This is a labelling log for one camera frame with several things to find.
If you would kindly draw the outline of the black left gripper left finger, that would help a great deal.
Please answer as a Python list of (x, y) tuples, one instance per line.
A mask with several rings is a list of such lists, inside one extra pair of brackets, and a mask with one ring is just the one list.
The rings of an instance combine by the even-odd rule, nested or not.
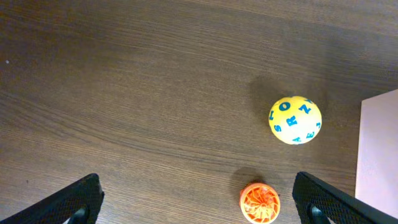
[(1, 220), (18, 223), (95, 223), (104, 200), (98, 174), (89, 174), (32, 206)]

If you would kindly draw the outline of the yellow ball with blue letters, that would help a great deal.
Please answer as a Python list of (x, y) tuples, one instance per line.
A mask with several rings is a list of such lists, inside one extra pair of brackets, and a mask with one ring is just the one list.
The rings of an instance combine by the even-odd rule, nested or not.
[(312, 100), (289, 96), (273, 104), (268, 122), (272, 133), (280, 141), (290, 145), (305, 144), (320, 132), (322, 114)]

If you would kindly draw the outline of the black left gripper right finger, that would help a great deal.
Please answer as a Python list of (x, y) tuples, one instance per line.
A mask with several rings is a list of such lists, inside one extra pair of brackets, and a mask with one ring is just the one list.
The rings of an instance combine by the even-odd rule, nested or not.
[(308, 172), (298, 172), (292, 196), (304, 224), (397, 224), (397, 219)]

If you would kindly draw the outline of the orange round wheel toy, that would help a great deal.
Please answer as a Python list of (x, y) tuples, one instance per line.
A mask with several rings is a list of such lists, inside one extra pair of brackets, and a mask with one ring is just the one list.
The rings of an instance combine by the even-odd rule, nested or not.
[(240, 191), (239, 206), (252, 224), (271, 224), (280, 213), (278, 193), (264, 183), (251, 183)]

